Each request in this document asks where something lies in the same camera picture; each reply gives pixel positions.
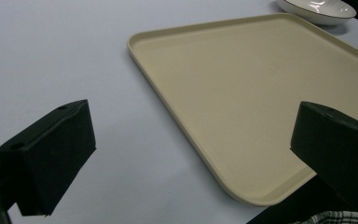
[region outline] white bowl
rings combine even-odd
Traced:
[[[356,16],[356,10],[340,0],[277,0],[286,12],[320,25],[337,25]]]

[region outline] plastic tray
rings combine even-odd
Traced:
[[[232,197],[272,205],[315,173],[290,150],[301,101],[358,119],[358,50],[289,14],[134,35],[132,57]]]

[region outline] checkered cloth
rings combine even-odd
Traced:
[[[304,222],[295,222],[293,224],[358,224],[358,213],[355,212],[323,212]]]

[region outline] table surface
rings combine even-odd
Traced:
[[[0,146],[88,99],[97,150],[51,217],[15,223],[246,223],[128,49],[142,31],[282,12],[271,0],[0,1]],[[358,48],[358,20],[322,27]]]

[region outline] table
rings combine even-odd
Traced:
[[[142,31],[282,12],[272,0],[0,1],[0,146],[88,99],[97,151],[51,217],[13,223],[246,223],[127,50]],[[358,48],[358,20],[322,27]]]

